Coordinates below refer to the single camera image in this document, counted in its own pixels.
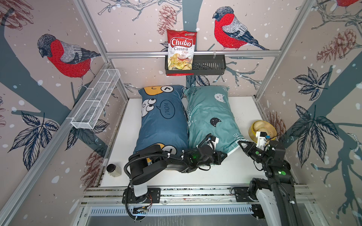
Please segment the teal cat pillow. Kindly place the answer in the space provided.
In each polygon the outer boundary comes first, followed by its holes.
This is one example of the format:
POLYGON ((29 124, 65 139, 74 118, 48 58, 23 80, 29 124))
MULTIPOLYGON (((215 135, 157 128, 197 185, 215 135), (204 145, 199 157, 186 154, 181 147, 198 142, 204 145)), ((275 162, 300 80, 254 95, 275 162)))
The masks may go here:
POLYGON ((230 154, 247 141, 240 132, 225 86, 197 86, 184 89, 188 100, 189 147, 196 148, 207 134, 219 139, 216 150, 230 154))

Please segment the blue cartoon pillow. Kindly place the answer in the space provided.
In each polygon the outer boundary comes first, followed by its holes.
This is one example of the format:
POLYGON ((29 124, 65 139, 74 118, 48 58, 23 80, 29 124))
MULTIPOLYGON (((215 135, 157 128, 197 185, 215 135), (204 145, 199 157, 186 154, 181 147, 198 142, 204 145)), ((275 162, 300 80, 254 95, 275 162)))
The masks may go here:
POLYGON ((187 116, 182 103, 184 86, 149 86, 142 97, 141 128, 134 153, 150 146, 181 156, 188 150, 187 116))

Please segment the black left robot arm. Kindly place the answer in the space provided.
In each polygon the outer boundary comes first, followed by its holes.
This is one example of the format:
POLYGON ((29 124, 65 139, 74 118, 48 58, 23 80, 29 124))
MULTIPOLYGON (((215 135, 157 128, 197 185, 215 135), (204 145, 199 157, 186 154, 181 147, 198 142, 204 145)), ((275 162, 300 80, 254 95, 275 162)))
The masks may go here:
POLYGON ((208 134, 196 148, 182 151, 180 156, 163 151, 160 145, 147 147, 131 155, 123 170, 130 180, 135 197, 148 195, 147 182, 163 170, 192 173, 221 165, 228 154, 216 150, 218 138, 208 134))

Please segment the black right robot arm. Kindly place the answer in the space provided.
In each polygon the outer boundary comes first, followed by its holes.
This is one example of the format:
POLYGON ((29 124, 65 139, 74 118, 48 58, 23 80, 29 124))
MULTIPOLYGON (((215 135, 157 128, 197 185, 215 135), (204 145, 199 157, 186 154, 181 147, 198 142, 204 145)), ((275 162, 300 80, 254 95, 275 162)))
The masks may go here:
POLYGON ((284 159, 286 149, 283 144, 271 140, 264 149, 256 147, 256 143, 238 141, 243 152, 256 163, 262 164, 267 179, 253 178, 249 184, 250 199, 256 200, 258 190, 268 189, 273 192, 282 226, 302 226, 302 218, 298 209, 294 181, 290 172, 290 164, 284 159))

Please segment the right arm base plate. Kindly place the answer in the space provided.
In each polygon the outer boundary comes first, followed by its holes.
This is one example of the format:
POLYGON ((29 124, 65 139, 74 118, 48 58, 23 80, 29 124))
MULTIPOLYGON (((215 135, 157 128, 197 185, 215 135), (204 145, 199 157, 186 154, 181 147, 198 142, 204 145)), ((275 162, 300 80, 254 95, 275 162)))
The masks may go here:
POLYGON ((233 187, 230 193, 235 197, 236 202, 256 202, 250 197, 247 187, 233 187))

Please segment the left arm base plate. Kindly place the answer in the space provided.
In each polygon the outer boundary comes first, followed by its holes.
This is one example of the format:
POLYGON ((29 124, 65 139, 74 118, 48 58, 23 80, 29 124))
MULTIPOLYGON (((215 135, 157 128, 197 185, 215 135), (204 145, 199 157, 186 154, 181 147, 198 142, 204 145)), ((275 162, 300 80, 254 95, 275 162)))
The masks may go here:
POLYGON ((161 196, 161 189, 160 188, 148 188, 148 191, 145 195, 136 197, 134 194, 133 188, 125 189, 122 198, 122 204, 139 204, 139 203, 159 203, 161 196))

